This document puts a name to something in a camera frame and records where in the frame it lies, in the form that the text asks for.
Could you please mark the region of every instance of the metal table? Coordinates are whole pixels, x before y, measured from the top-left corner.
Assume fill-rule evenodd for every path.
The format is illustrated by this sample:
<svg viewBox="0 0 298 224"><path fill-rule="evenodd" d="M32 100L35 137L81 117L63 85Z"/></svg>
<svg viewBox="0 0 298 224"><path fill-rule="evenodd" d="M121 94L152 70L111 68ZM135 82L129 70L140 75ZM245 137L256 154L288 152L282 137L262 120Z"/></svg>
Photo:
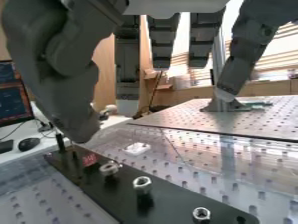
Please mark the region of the metal table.
<svg viewBox="0 0 298 224"><path fill-rule="evenodd" d="M298 96L238 98L273 106L250 112L200 112L211 99L195 99L137 121L136 125L298 142Z"/></svg>
<svg viewBox="0 0 298 224"><path fill-rule="evenodd" d="M276 105L265 111L233 114L201 114L208 101L193 100L103 130L84 147L249 212L261 223L297 224L297 99L270 97ZM197 131L197 122L209 131ZM270 131L278 126L292 134ZM128 153L140 148L136 143L149 146L140 155ZM0 178L2 223L117 223L40 156L3 165Z"/></svg>

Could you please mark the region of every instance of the hex nut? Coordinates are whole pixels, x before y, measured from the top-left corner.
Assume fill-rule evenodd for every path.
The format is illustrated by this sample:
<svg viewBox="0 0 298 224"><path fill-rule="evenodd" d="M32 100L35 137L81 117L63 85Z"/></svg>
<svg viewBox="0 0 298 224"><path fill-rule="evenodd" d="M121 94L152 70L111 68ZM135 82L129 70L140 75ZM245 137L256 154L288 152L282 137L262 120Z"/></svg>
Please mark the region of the hex nut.
<svg viewBox="0 0 298 224"><path fill-rule="evenodd" d="M151 193L152 190L152 180L149 177L139 177L133 180L133 189L139 195L145 195Z"/></svg>
<svg viewBox="0 0 298 224"><path fill-rule="evenodd" d="M208 224L211 218L212 212L207 208L199 207L193 210L193 221L196 224Z"/></svg>
<svg viewBox="0 0 298 224"><path fill-rule="evenodd" d="M119 164L115 161L109 161L100 167L100 172L105 177L115 175L119 172Z"/></svg>

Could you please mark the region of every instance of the gray robot arm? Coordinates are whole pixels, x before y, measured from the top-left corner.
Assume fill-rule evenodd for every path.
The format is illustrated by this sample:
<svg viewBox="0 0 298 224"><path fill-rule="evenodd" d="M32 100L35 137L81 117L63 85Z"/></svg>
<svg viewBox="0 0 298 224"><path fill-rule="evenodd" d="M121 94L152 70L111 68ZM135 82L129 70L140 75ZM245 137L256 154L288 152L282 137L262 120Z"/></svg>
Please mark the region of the gray robot arm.
<svg viewBox="0 0 298 224"><path fill-rule="evenodd" d="M36 104L65 135L87 142L99 130L91 107L99 69L93 50L123 23L127 1L10 0L7 47Z"/></svg>
<svg viewBox="0 0 298 224"><path fill-rule="evenodd" d="M296 0L246 0L233 27L230 58L216 86L216 96L233 102L278 27L298 18Z"/></svg>

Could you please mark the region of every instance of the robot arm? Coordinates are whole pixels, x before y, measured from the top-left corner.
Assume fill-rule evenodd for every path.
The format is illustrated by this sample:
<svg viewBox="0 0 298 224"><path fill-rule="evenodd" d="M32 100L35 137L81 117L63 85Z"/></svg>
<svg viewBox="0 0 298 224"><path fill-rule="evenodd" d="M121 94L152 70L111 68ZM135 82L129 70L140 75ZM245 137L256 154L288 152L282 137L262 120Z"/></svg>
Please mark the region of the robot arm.
<svg viewBox="0 0 298 224"><path fill-rule="evenodd" d="M151 11L152 15L160 4L157 15L161 17L167 6L171 6L167 18L149 19L149 28L156 32L151 34L155 40L153 61L159 67L167 68L176 35L173 27L177 27L180 17L173 13L199 13L193 14L197 24L192 23L193 35L199 32L199 38L193 37L192 44L196 47L191 45L191 49L205 48L208 55L213 41L207 41L209 35L205 37L201 32L209 30L213 36L217 33L228 0L188 0L189 4L181 0L62 1L8 0L3 11L3 27L8 50L36 97L38 106L65 135L83 143L99 130L97 116L91 107L99 79L99 69L92 62L93 50L123 21L128 27L124 25L124 29L117 29L116 36L125 39L127 34L136 34L133 27L139 23L123 18L128 6L128 14L135 14L140 8L141 12ZM245 0L233 28L232 56L216 87L220 99L226 102L234 100L278 27L297 18L297 0ZM207 57L195 54L196 60L201 58L199 64L204 65Z"/></svg>
<svg viewBox="0 0 298 224"><path fill-rule="evenodd" d="M36 104L65 135L87 142L99 130L91 107L99 41L121 25L127 1L10 0L3 11L8 50Z"/></svg>
<svg viewBox="0 0 298 224"><path fill-rule="evenodd" d="M233 27L230 58L216 86L216 96L233 102L257 61L273 40L278 27L298 18L298 2L293 0L246 0Z"/></svg>

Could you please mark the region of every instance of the monitor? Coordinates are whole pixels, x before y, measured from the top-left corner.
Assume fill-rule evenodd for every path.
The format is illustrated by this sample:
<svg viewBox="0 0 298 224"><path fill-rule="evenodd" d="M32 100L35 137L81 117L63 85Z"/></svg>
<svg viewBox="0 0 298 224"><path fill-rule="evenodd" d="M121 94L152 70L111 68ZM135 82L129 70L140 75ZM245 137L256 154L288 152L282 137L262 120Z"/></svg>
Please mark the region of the monitor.
<svg viewBox="0 0 298 224"><path fill-rule="evenodd" d="M0 61L0 127L35 119L20 73L12 61Z"/></svg>

